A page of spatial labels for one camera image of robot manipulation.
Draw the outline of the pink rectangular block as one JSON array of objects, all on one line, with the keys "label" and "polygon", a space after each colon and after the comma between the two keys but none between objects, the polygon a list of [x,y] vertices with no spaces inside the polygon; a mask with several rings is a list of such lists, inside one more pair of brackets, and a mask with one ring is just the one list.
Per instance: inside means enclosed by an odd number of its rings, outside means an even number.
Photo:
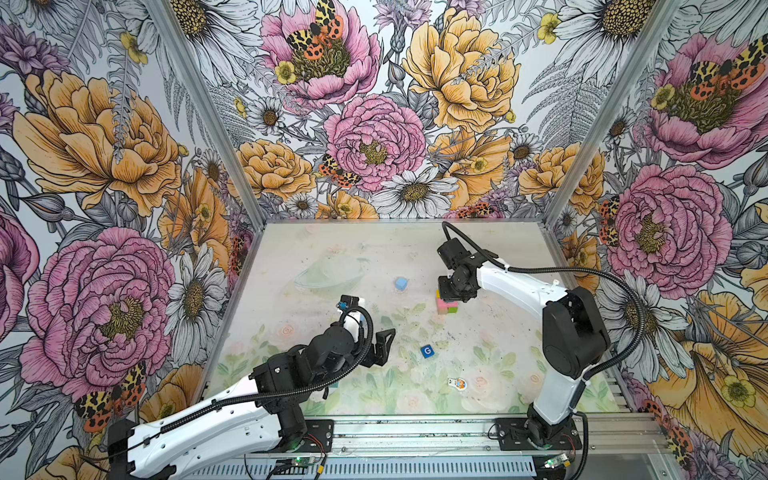
[{"label": "pink rectangular block", "polygon": [[438,309],[448,309],[449,307],[459,307],[458,301],[445,301],[443,299],[436,299],[436,308]]}]

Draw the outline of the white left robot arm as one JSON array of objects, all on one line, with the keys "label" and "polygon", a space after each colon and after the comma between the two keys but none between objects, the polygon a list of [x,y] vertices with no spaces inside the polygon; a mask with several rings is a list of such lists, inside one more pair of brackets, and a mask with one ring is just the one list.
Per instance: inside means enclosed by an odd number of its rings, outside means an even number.
[{"label": "white left robot arm", "polygon": [[115,423],[110,479],[183,479],[246,453],[296,449],[308,432],[301,408],[356,366],[384,365],[393,329],[365,337],[333,324],[307,345],[270,357],[215,396],[157,421]]}]

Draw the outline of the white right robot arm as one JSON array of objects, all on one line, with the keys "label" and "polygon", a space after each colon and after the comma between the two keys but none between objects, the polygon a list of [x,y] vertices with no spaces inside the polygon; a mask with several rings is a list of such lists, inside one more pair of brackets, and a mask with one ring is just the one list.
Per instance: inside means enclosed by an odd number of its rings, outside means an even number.
[{"label": "white right robot arm", "polygon": [[542,321],[541,351],[549,370],[528,408],[525,431],[532,446],[551,446],[570,429],[591,370],[611,345],[593,294],[537,278],[556,268],[513,267],[488,250],[470,252],[457,238],[446,240],[437,254],[450,271],[438,278],[442,299],[466,303],[486,290]]}]

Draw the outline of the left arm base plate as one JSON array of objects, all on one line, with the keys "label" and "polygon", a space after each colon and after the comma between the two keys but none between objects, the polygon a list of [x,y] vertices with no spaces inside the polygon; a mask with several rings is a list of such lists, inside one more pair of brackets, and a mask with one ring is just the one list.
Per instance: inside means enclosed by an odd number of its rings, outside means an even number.
[{"label": "left arm base plate", "polygon": [[331,419],[309,419],[305,421],[307,431],[293,441],[288,452],[296,454],[326,454],[332,451],[335,422]]}]

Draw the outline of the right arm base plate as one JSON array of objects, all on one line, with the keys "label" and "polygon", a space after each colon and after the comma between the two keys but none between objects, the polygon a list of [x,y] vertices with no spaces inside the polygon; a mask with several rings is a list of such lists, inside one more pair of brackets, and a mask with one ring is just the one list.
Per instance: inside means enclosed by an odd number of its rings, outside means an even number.
[{"label": "right arm base plate", "polygon": [[571,418],[552,426],[523,417],[502,417],[493,421],[486,435],[489,440],[497,441],[502,451],[576,451],[582,448],[582,440]]}]

